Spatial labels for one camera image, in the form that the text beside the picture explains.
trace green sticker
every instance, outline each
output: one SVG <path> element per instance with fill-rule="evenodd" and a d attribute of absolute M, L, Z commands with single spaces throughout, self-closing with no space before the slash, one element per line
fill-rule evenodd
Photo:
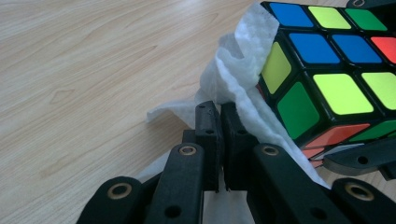
<path fill-rule="evenodd" d="M 296 139 L 319 122 L 319 113 L 301 82 L 296 82 L 277 104 L 286 130 Z"/>
<path fill-rule="evenodd" d="M 315 83 L 332 111 L 338 115 L 370 113 L 373 106 L 347 74 L 317 74 Z"/>
<path fill-rule="evenodd" d="M 375 139 L 384 136 L 387 133 L 396 131 L 396 120 L 387 120 L 380 124 L 375 125 L 373 128 L 358 134 L 357 136 L 351 138 L 350 142 L 362 141 Z"/>
<path fill-rule="evenodd" d="M 291 65 L 279 43 L 275 42 L 262 69 L 262 78 L 271 94 L 274 94 L 291 72 Z"/>
<path fill-rule="evenodd" d="M 387 31 L 387 27 L 371 12 L 365 9 L 347 8 L 346 13 L 363 30 Z"/>

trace black plastic part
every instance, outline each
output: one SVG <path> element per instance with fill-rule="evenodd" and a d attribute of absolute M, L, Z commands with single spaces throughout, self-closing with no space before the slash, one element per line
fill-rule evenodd
<path fill-rule="evenodd" d="M 184 130 L 182 143 L 195 143 L 195 130 Z"/>
<path fill-rule="evenodd" d="M 396 161 L 379 167 L 379 171 L 386 180 L 396 179 Z"/>
<path fill-rule="evenodd" d="M 385 224 L 396 221 L 396 203 L 361 180 L 335 180 L 331 198 L 354 223 Z"/>
<path fill-rule="evenodd" d="M 254 147 L 251 172 L 251 191 L 254 195 L 265 195 L 265 201 L 276 211 L 271 217 L 275 223 L 350 223 L 283 148 L 270 144 Z M 253 201 L 254 207 L 265 206 L 261 198 Z M 259 222 L 264 218 L 255 217 L 255 221 L 271 222 Z"/>
<path fill-rule="evenodd" d="M 203 168 L 204 150 L 200 146 L 188 143 L 174 147 L 163 169 L 145 223 L 201 223 Z"/>
<path fill-rule="evenodd" d="M 247 190 L 248 169 L 252 149 L 259 144 L 257 138 L 247 132 L 235 109 L 234 103 L 221 106 L 221 124 L 224 131 L 224 180 L 227 189 Z"/>
<path fill-rule="evenodd" d="M 205 150 L 204 190 L 219 191 L 224 140 L 219 112 L 211 101 L 195 108 L 195 143 Z"/>
<path fill-rule="evenodd" d="M 275 208 L 265 193 L 258 190 L 248 191 L 247 204 L 256 224 L 277 223 L 276 217 L 280 214 L 276 213 Z"/>
<path fill-rule="evenodd" d="M 77 224 L 142 223 L 143 195 L 142 184 L 136 179 L 119 176 L 107 180 L 85 205 Z"/>
<path fill-rule="evenodd" d="M 364 175 L 396 161 L 396 138 L 376 140 L 324 157 L 323 165 L 341 175 Z"/>
<path fill-rule="evenodd" d="M 349 0 L 346 7 L 370 9 L 391 31 L 396 30 L 395 0 Z"/>
<path fill-rule="evenodd" d="M 142 184 L 143 197 L 141 200 L 142 202 L 141 206 L 144 208 L 145 213 L 147 213 L 147 211 L 149 210 L 149 205 L 151 204 L 152 196 L 154 195 L 155 189 L 157 188 L 158 182 L 160 181 L 162 174 L 163 173 L 159 173 Z"/>

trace white cloth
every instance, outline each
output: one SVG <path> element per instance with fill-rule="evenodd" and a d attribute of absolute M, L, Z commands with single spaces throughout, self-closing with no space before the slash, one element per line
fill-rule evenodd
<path fill-rule="evenodd" d="M 214 59 L 201 75 L 201 89 L 196 93 L 195 101 L 174 101 L 160 105 L 148 112 L 147 121 L 154 120 L 165 110 L 171 110 L 194 128 L 196 105 L 209 100 L 218 105 L 235 102 L 238 115 L 249 133 L 262 143 L 285 148 L 313 181 L 328 187 L 256 89 L 259 73 L 271 50 L 278 25 L 277 20 L 255 2 L 238 23 L 235 32 L 219 40 Z M 146 179 L 158 174 L 166 163 L 167 155 L 152 163 L 137 178 Z M 204 223 L 250 222 L 253 220 L 248 211 L 245 192 L 230 193 L 220 189 L 218 194 L 205 194 Z"/>

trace light wood surface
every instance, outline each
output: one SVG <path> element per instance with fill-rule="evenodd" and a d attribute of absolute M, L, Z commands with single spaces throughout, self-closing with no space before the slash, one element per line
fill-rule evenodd
<path fill-rule="evenodd" d="M 102 183 L 179 143 L 186 125 L 146 112 L 195 94 L 251 3 L 0 0 L 0 223 L 75 223 Z M 395 181 L 363 179 L 396 198 Z"/>

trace cube face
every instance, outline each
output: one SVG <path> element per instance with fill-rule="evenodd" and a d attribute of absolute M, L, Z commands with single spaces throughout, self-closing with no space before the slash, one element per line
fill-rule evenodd
<path fill-rule="evenodd" d="M 294 4 L 270 3 L 270 8 L 279 23 L 283 26 L 291 27 L 314 27 L 314 23 L 309 20 L 303 9 Z"/>
<path fill-rule="evenodd" d="M 386 120 L 368 129 L 367 131 L 362 132 L 357 136 L 354 136 L 349 141 L 358 142 L 358 141 L 376 139 L 384 135 L 387 135 L 389 133 L 392 133 L 393 131 L 396 131 L 396 120 L 395 119 Z"/>
<path fill-rule="evenodd" d="M 264 3 L 280 29 L 260 82 L 312 153 L 396 136 L 396 38 L 364 9 Z"/>
<path fill-rule="evenodd" d="M 335 126 L 330 128 L 329 131 L 322 134 L 318 138 L 314 139 L 312 142 L 308 143 L 305 147 L 311 148 L 336 145 L 345 141 L 355 133 L 368 128 L 369 126 L 369 123 Z"/>
<path fill-rule="evenodd" d="M 291 72 L 291 64 L 283 49 L 275 42 L 268 55 L 267 62 L 262 69 L 262 77 L 267 84 L 268 90 L 274 94 Z"/>
<path fill-rule="evenodd" d="M 292 44 L 306 63 L 340 63 L 340 59 L 322 35 L 289 34 Z"/>
<path fill-rule="evenodd" d="M 280 117 L 292 139 L 319 122 L 319 112 L 301 82 L 296 82 L 277 104 Z"/>
<path fill-rule="evenodd" d="M 315 83 L 337 115 L 371 113 L 373 106 L 359 89 L 358 85 L 347 74 L 317 74 Z"/>
<path fill-rule="evenodd" d="M 387 27 L 371 12 L 365 9 L 346 8 L 346 14 L 365 31 L 387 31 Z"/>
<path fill-rule="evenodd" d="M 358 35 L 333 35 L 332 39 L 352 63 L 382 63 L 378 54 Z"/>
<path fill-rule="evenodd" d="M 352 27 L 333 7 L 308 7 L 318 23 L 324 28 L 349 30 Z"/>
<path fill-rule="evenodd" d="M 373 37 L 371 37 L 371 40 L 389 61 L 391 61 L 392 63 L 396 63 L 396 38 L 395 37 L 373 36 Z"/>
<path fill-rule="evenodd" d="M 396 76 L 390 72 L 362 73 L 364 81 L 388 110 L 396 110 Z"/>

